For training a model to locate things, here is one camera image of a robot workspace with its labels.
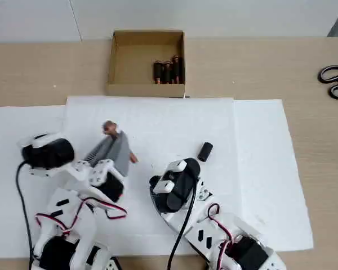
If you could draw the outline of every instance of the small black object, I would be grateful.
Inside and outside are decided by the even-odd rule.
[[[179,83],[180,81],[180,63],[179,63],[179,57],[174,56],[172,58],[172,78],[174,83]]]
[[[245,270],[258,270],[268,259],[267,253],[252,238],[243,238],[225,251],[226,255],[234,259]]]
[[[153,64],[153,78],[156,84],[161,83],[161,78],[163,75],[163,63],[160,61],[155,61]]]
[[[207,237],[207,249],[212,247],[212,237]]]
[[[62,206],[69,203],[69,199],[61,200],[56,203],[56,206]]]
[[[100,250],[99,247],[97,246],[93,246],[90,252],[90,255],[88,257],[88,259],[86,260],[86,263],[89,264],[90,266],[92,266],[93,262],[94,262],[94,258],[96,253]]]
[[[207,161],[212,149],[213,149],[213,145],[209,142],[205,142],[201,151],[198,154],[198,159],[202,162]]]
[[[74,160],[74,148],[67,139],[56,139],[48,144],[34,148],[28,145],[21,150],[24,160],[34,168],[53,169]]]
[[[171,83],[171,62],[170,61],[166,61],[163,64],[162,81],[164,84]]]
[[[53,218],[56,218],[56,217],[62,215],[63,213],[64,213],[64,212],[63,212],[62,210],[58,210],[58,211],[52,212],[52,213],[50,214],[50,216],[53,217]]]

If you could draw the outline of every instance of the cardboard box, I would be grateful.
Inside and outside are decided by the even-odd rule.
[[[155,84],[153,79],[153,63],[170,60],[174,55],[184,58],[183,31],[114,31],[108,95],[183,97],[185,84]]]

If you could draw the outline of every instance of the white foam board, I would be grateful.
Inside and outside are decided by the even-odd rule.
[[[22,162],[17,142],[35,134],[59,131],[64,107],[0,107],[0,258],[29,256],[23,210],[15,186],[16,168]],[[39,227],[34,215],[45,210],[59,179],[32,176],[26,166],[20,174],[20,184],[35,242]]]
[[[231,98],[179,99],[131,97],[69,97],[65,134],[79,157],[84,157],[103,137],[106,120],[118,123],[126,132],[139,163],[130,166],[126,192],[120,205],[128,209],[126,219],[108,221],[101,215],[103,235],[117,239],[115,255],[168,255],[175,233],[154,208],[149,180],[161,175],[175,160],[196,157],[206,141],[214,145],[201,177],[207,187],[227,203],[228,211],[241,213],[237,179],[237,153]],[[192,254],[187,247],[178,254]]]
[[[313,235],[281,100],[235,101],[244,219],[277,251],[313,247]]]

